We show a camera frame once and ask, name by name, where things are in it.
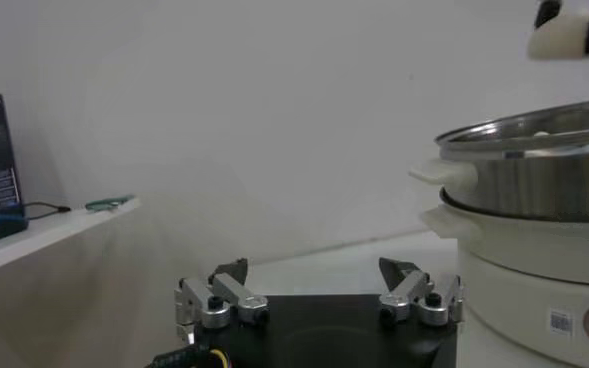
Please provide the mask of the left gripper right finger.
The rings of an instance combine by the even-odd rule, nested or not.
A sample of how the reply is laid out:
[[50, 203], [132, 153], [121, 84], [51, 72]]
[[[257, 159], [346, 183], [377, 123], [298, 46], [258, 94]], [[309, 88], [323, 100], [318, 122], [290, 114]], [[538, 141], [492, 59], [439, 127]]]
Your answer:
[[432, 276], [412, 262], [381, 257], [379, 270], [388, 288], [378, 298], [379, 320], [393, 328], [416, 315], [429, 327], [463, 320], [463, 283], [459, 275]]

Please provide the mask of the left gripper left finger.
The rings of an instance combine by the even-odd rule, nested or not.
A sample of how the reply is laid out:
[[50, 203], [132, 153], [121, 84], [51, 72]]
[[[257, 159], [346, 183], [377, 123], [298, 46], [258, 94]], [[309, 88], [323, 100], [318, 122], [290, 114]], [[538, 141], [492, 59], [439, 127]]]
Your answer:
[[174, 290], [175, 323], [186, 328], [199, 324], [205, 329], [228, 327], [235, 317], [241, 324], [265, 326], [270, 320], [268, 298], [245, 286], [249, 263], [239, 258], [218, 265], [206, 280], [182, 278]]

